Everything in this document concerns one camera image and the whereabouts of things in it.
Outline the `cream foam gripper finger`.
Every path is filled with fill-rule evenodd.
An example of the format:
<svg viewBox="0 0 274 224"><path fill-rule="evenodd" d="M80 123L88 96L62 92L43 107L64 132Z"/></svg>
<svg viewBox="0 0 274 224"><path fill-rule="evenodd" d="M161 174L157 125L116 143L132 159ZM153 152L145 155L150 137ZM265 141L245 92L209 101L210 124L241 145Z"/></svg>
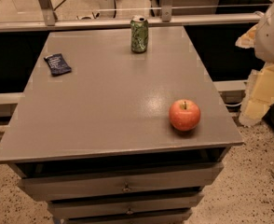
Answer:
<svg viewBox="0 0 274 224"><path fill-rule="evenodd" d="M274 104L274 63L265 63L260 70L248 76L245 97L240 107L239 122L243 126L254 126Z"/></svg>

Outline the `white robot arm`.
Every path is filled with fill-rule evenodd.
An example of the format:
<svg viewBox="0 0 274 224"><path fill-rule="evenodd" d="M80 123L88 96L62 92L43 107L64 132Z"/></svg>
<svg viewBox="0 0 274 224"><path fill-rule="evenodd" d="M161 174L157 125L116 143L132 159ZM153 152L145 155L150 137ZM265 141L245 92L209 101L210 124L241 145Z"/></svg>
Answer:
<svg viewBox="0 0 274 224"><path fill-rule="evenodd" d="M248 76L240 107L239 122L243 126L254 126L274 105L274 2L235 45L243 49L253 48L255 57L265 62L259 72L253 70Z"/></svg>

